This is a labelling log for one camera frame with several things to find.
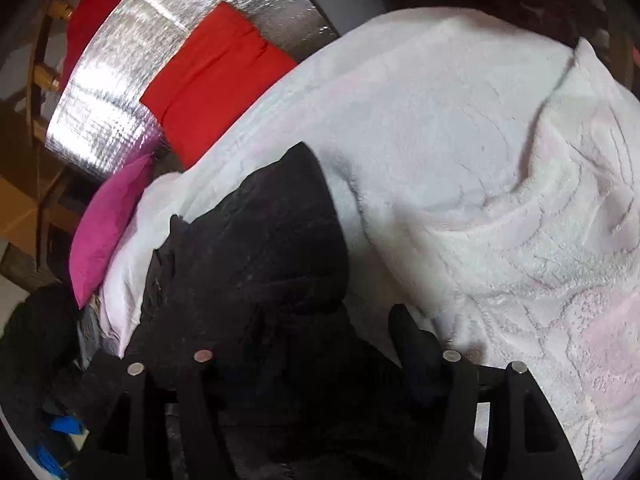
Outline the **red pillow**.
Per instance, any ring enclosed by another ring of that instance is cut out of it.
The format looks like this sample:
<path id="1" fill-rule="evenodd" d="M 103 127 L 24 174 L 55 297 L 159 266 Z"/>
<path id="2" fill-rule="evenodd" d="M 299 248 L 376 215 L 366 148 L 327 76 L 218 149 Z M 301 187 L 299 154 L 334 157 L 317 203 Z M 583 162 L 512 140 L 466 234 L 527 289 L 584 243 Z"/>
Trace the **red pillow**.
<path id="1" fill-rule="evenodd" d="M 295 67 L 287 53 L 222 2 L 191 32 L 140 102 L 160 123 L 182 166 L 190 168 Z"/>

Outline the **wooden shelf unit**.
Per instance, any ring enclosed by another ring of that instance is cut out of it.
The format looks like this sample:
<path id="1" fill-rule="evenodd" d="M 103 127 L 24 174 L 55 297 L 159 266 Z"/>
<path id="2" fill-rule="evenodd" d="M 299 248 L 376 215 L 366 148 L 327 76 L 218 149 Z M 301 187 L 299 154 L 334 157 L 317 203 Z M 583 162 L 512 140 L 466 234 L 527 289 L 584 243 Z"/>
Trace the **wooden shelf unit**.
<path id="1" fill-rule="evenodd" d="M 64 0 L 46 0 L 40 12 L 27 64 L 25 89 L 16 98 L 24 112 L 1 105 L 1 236 L 32 257 L 36 272 L 50 270 L 51 233 L 75 233 L 80 214 L 61 204 L 75 173 L 46 149 L 49 121 L 41 114 L 47 93 L 61 94 L 61 76 L 46 63 L 52 26 L 68 23 L 74 8 Z"/>

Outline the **silver foil insulation panel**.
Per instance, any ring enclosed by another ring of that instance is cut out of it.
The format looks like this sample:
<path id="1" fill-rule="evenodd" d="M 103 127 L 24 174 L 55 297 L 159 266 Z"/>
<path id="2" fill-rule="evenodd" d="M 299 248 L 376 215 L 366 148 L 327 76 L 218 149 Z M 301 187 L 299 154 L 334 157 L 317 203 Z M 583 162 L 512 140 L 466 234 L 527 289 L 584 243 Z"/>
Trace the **silver foil insulation panel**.
<path id="1" fill-rule="evenodd" d="M 49 122 L 47 149 L 96 180 L 153 151 L 163 133 L 142 94 L 221 2 L 296 62 L 337 37 L 311 0 L 122 0 L 76 63 Z"/>

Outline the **red cloth behind panel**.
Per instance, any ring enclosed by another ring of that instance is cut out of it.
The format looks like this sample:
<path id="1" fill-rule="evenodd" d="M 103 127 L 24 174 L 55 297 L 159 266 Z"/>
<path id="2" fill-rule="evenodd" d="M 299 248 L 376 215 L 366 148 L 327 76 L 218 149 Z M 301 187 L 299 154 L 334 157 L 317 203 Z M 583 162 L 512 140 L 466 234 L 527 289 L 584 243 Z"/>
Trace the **red cloth behind panel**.
<path id="1" fill-rule="evenodd" d="M 80 0 L 66 28 L 66 57 L 60 76 L 60 89 L 70 80 L 82 52 L 104 21 L 122 0 Z"/>

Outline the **black jacket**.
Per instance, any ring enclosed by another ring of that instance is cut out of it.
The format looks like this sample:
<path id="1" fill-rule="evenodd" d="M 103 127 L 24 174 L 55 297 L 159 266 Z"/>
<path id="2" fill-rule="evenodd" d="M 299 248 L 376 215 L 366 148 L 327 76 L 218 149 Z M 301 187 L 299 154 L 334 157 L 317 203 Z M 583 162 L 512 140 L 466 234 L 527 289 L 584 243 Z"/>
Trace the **black jacket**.
<path id="1" fill-rule="evenodd" d="M 408 380 L 350 322 L 348 280 L 326 178 L 297 144 L 213 210 L 171 219 L 119 359 L 230 365 L 233 479 L 437 479 Z M 167 429 L 173 479 L 189 479 L 173 403 Z"/>

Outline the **dark clothes pile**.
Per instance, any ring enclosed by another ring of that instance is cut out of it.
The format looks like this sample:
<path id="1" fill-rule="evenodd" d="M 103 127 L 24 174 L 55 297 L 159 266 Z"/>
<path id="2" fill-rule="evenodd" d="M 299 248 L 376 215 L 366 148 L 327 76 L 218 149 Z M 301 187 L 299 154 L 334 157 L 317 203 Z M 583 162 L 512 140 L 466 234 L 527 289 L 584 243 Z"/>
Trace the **dark clothes pile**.
<path id="1" fill-rule="evenodd" d="M 30 448 L 56 416 L 80 369 L 77 318 L 69 287 L 42 286 L 13 310 L 1 337 L 1 408 L 18 440 Z"/>

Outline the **white fleece blanket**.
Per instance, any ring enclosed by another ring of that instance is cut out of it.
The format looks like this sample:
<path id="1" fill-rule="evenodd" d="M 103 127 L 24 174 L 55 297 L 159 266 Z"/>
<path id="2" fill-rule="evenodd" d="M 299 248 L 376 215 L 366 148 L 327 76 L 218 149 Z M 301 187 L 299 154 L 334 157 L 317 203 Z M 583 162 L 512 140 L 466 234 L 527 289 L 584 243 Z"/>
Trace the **white fleece blanket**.
<path id="1" fill-rule="evenodd" d="M 582 474 L 615 477 L 639 440 L 639 103 L 591 44 L 426 8 L 317 52 L 144 191 L 99 293 L 121 346 L 170 218 L 297 143 L 326 175 L 363 336 L 390 348 L 384 318 L 407 301 L 449 348 L 526 363 Z"/>

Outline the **magenta pillow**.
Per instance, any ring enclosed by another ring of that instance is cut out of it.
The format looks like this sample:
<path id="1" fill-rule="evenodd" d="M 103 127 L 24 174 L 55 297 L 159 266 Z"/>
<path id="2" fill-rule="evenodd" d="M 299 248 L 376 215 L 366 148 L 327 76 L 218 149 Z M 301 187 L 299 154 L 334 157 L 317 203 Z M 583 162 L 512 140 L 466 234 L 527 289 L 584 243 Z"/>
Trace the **magenta pillow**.
<path id="1" fill-rule="evenodd" d="M 83 308 L 102 283 L 112 255 L 152 178 L 144 155 L 105 180 L 82 215 L 70 246 L 70 282 Z"/>

